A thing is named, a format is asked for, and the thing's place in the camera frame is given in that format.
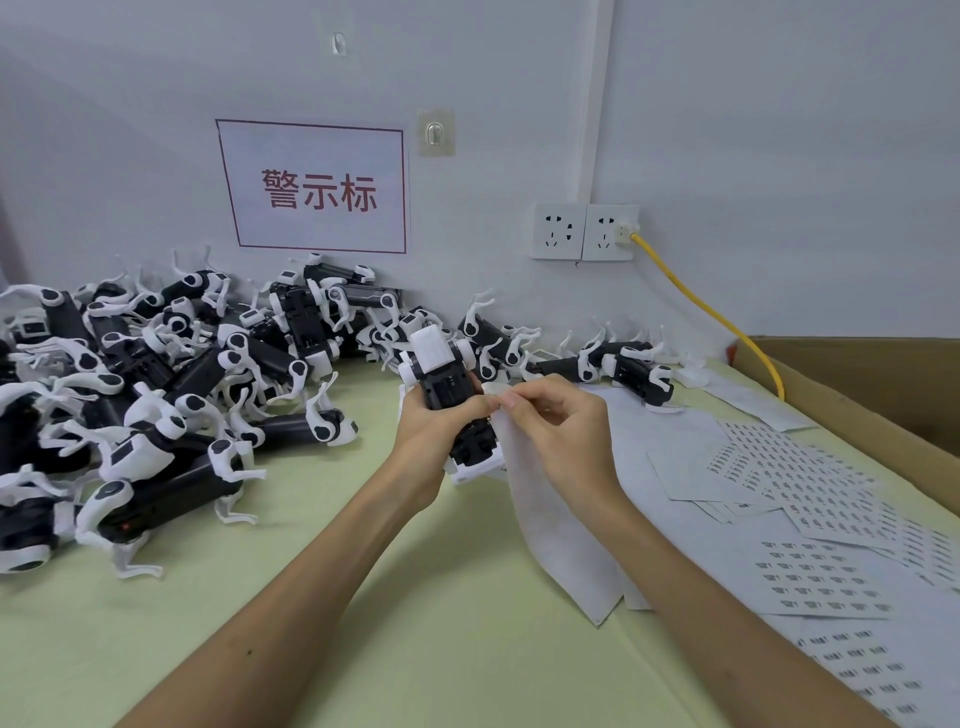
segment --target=electrical outlet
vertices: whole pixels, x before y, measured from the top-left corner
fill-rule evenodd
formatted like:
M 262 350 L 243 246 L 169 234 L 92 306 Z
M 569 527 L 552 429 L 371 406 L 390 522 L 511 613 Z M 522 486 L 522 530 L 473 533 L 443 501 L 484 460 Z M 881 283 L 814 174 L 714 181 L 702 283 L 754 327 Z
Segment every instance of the electrical outlet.
M 576 203 L 534 205 L 530 257 L 579 260 L 584 249 L 587 206 Z
M 583 259 L 633 260 L 635 245 L 617 245 L 617 228 L 626 226 L 634 231 L 639 219 L 639 205 L 587 205 Z

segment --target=person's left hand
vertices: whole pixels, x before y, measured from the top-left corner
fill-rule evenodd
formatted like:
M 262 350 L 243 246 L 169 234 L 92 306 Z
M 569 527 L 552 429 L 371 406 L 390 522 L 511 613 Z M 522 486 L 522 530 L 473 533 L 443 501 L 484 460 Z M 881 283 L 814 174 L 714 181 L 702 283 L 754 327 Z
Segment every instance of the person's left hand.
M 473 389 L 480 383 L 470 375 Z M 417 511 L 426 508 L 440 492 L 444 462 L 453 440 L 468 423 L 489 417 L 499 406 L 496 397 L 477 394 L 456 407 L 427 409 L 418 384 L 403 398 L 403 410 L 396 427 L 394 449 L 381 467 L 407 502 Z

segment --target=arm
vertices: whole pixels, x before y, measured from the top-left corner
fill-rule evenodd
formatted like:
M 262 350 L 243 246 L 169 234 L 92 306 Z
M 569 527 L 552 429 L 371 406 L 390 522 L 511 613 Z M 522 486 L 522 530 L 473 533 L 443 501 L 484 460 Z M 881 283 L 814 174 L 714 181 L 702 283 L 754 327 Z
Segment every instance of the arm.
M 890 728 L 866 700 L 743 606 L 630 502 L 613 466 L 607 405 L 549 376 L 500 399 L 570 510 L 657 611 L 737 728 Z
M 390 457 L 314 541 L 144 697 L 118 728 L 286 725 L 337 620 L 380 554 L 440 489 L 453 438 L 496 403 L 431 412 L 403 403 Z

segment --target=forearm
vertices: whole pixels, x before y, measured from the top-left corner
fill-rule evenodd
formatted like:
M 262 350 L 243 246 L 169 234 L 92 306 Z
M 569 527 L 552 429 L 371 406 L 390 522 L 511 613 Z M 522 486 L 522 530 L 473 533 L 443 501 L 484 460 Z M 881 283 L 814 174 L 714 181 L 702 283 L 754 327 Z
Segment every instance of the forearm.
M 737 728 L 893 726 L 680 553 L 624 497 L 587 523 Z
M 118 726 L 286 725 L 337 620 L 413 513 L 382 471 Z

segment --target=person's right hand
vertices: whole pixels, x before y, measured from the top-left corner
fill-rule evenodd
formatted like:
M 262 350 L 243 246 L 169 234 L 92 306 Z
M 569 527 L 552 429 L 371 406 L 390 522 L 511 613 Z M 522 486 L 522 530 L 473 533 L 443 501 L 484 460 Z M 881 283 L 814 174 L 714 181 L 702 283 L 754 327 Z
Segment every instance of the person's right hand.
M 582 522 L 625 498 L 616 479 L 607 403 L 560 375 L 525 381 L 500 396 L 530 437 L 543 471 Z

